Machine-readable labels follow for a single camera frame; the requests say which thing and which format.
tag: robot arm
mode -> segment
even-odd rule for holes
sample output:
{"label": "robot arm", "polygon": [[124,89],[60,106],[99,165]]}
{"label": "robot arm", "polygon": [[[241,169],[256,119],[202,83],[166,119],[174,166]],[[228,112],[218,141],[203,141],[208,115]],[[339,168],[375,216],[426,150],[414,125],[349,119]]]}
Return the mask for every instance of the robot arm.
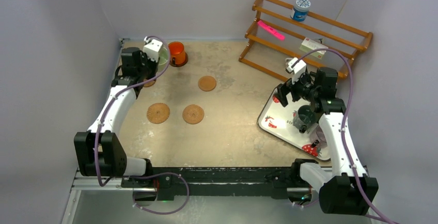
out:
{"label": "robot arm", "polygon": [[[288,62],[286,71],[291,73],[292,78],[277,87],[276,97],[283,107],[288,105],[287,94],[292,94],[294,102],[301,98],[310,102],[325,135],[332,161],[331,174],[322,170],[317,163],[302,163],[300,178],[308,182],[319,194],[320,206],[324,213],[365,215],[369,206],[357,189],[352,165],[341,138],[345,105],[342,99],[336,97],[337,71],[319,68],[316,73],[308,73],[303,61],[299,61],[293,67],[297,60],[294,58]],[[345,123],[345,139],[361,185],[372,201],[379,186],[375,178],[368,177],[357,157],[348,120]]]}
{"label": "robot arm", "polygon": [[[74,138],[74,146],[77,155],[79,169],[82,175],[96,176],[94,153],[94,140],[96,135],[100,136],[99,144],[102,152],[99,152],[99,165],[102,176],[121,177],[127,175],[151,174],[152,165],[148,159],[133,158],[126,156],[117,136],[121,125],[134,104],[142,87],[129,89],[118,96],[105,120],[100,117],[109,104],[115,98],[116,93],[121,90],[151,79],[157,72],[159,53],[163,43],[156,39],[145,40],[142,50],[137,47],[129,47],[122,50],[120,69],[121,75],[116,75],[111,83],[108,99],[98,118],[86,132],[78,132]],[[100,134],[96,134],[98,125],[103,123]]]}

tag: round cork coaster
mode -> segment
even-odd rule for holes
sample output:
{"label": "round cork coaster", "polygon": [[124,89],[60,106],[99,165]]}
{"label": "round cork coaster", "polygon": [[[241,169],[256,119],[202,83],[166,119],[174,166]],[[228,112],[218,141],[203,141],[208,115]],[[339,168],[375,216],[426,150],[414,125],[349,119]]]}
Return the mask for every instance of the round cork coaster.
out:
{"label": "round cork coaster", "polygon": [[216,87],[216,80],[211,76],[201,77],[198,86],[203,91],[211,91]]}
{"label": "round cork coaster", "polygon": [[195,104],[189,105],[182,112],[182,118],[190,124],[199,123],[204,118],[204,110]]}
{"label": "round cork coaster", "polygon": [[148,113],[146,114],[148,120],[151,123],[159,124],[167,120],[170,116],[169,106],[163,103],[152,104],[148,108]]}
{"label": "round cork coaster", "polygon": [[150,86],[153,86],[153,84],[155,84],[155,81],[151,81],[149,83],[146,83],[143,85],[143,87],[150,87]]}

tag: orange container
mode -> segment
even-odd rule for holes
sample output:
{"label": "orange container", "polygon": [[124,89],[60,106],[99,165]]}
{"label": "orange container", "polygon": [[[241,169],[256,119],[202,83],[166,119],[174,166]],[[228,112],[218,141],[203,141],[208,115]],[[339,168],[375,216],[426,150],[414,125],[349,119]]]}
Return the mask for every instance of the orange container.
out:
{"label": "orange container", "polygon": [[181,42],[171,42],[170,49],[170,64],[174,67],[182,67],[188,61],[187,53],[184,50],[184,45]]}

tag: pink highlighter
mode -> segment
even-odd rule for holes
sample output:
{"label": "pink highlighter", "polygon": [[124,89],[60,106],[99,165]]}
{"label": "pink highlighter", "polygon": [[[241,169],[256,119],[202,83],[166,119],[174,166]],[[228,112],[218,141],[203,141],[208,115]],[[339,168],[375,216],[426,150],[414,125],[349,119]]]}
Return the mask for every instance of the pink highlighter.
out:
{"label": "pink highlighter", "polygon": [[279,40],[283,41],[285,39],[285,36],[280,34],[276,29],[274,29],[274,28],[270,27],[269,25],[265,24],[261,20],[259,20],[259,22],[257,22],[257,24],[260,25],[260,27],[265,29],[267,32],[271,33],[274,37],[278,38]]}

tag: wooden shelf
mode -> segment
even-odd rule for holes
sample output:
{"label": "wooden shelf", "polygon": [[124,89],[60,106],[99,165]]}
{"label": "wooden shelf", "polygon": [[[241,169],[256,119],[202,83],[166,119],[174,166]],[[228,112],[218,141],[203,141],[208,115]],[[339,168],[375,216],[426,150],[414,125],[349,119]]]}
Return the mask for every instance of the wooden shelf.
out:
{"label": "wooden shelf", "polygon": [[[366,32],[366,31],[354,28],[352,26],[349,26],[349,25],[337,22],[335,20],[326,18],[324,16],[321,16],[321,15],[316,14],[316,13],[311,12],[311,11],[308,12],[308,14],[307,14],[308,18],[310,17],[310,18],[314,18],[314,19],[320,20],[322,22],[328,23],[330,25],[339,27],[341,29],[347,30],[349,32],[352,32],[352,33],[355,33],[355,34],[357,34],[359,36],[364,37],[364,40],[362,41],[361,44],[356,44],[356,43],[354,43],[352,41],[349,41],[347,39],[338,37],[338,36],[330,34],[328,32],[319,30],[319,29],[314,28],[314,27],[312,27],[310,25],[307,25],[307,24],[304,24],[304,23],[301,23],[301,22],[297,22],[297,21],[291,19],[290,17],[286,17],[286,16],[280,15],[278,13],[275,13],[273,11],[267,10],[267,9],[262,7],[263,1],[272,2],[274,4],[283,6],[285,8],[291,9],[291,10],[293,9],[293,5],[288,4],[286,2],[283,2],[283,1],[280,1],[280,0],[256,0],[256,1],[254,1],[252,10],[256,11],[256,17],[255,17],[253,23],[249,26],[248,30],[245,33],[245,38],[247,38],[249,41],[248,41],[248,45],[246,46],[246,48],[243,50],[242,54],[240,55],[239,61],[242,62],[242,63],[245,63],[245,64],[247,64],[247,65],[249,65],[249,66],[251,66],[253,68],[256,68],[256,69],[258,69],[258,70],[260,70],[260,71],[262,71],[264,73],[267,73],[267,74],[269,74],[269,75],[271,75],[271,76],[273,76],[273,77],[275,77],[275,78],[277,78],[277,79],[279,79],[281,81],[286,81],[287,78],[285,78],[284,76],[281,76],[280,74],[278,74],[276,72],[273,72],[273,71],[271,71],[271,70],[269,70],[269,69],[267,69],[267,68],[265,68],[265,67],[263,67],[261,65],[258,65],[258,64],[254,63],[254,62],[252,62],[252,61],[250,61],[248,59],[245,59],[245,56],[248,53],[248,51],[251,49],[251,47],[254,45],[255,42],[258,42],[260,44],[263,44],[263,45],[268,46],[268,47],[270,47],[272,49],[280,51],[280,52],[282,52],[282,53],[284,53],[284,54],[286,54],[288,56],[291,56],[291,57],[300,57],[300,55],[295,53],[294,51],[288,50],[288,49],[286,49],[286,48],[284,48],[282,46],[279,46],[279,45],[274,44],[272,42],[268,42],[268,41],[266,41],[264,39],[261,39],[260,37],[257,37],[257,29],[258,29],[257,22],[259,20],[262,20],[265,24],[269,25],[270,27],[272,27],[274,29],[277,29],[277,30],[279,30],[279,31],[281,31],[283,33],[286,33],[286,34],[288,34],[290,36],[296,37],[296,38],[298,38],[300,40],[304,40],[305,36],[303,36],[301,34],[298,34],[296,32],[293,32],[291,30],[288,30],[286,28],[283,28],[283,27],[281,27],[279,25],[276,25],[274,23],[271,23],[271,22],[268,22],[266,20],[261,19],[261,14],[262,13],[270,15],[270,16],[275,17],[277,19],[283,20],[283,21],[288,22],[290,24],[296,25],[298,27],[301,27],[301,28],[306,29],[308,31],[311,31],[313,33],[319,34],[321,36],[324,36],[326,38],[332,39],[334,41],[337,41],[339,43],[342,43],[342,44],[345,44],[345,45],[347,45],[349,47],[354,48],[355,49],[354,52],[352,54],[349,54],[349,53],[341,51],[341,50],[339,50],[337,48],[328,46],[329,48],[338,51],[345,58],[347,58],[350,65],[353,64],[354,59],[360,53],[362,53],[362,52],[364,52],[364,51],[366,51],[368,49],[368,47],[369,47],[369,45],[371,43],[371,39],[372,39],[372,33],[371,32]],[[310,59],[310,58],[304,58],[304,61],[307,64],[310,64],[310,65],[318,67],[318,68],[319,67],[325,67],[325,65],[323,63],[317,62],[317,61],[315,61],[313,59]],[[347,75],[348,75],[347,67],[343,66],[338,71],[338,76],[339,76],[339,78],[346,78]]]}

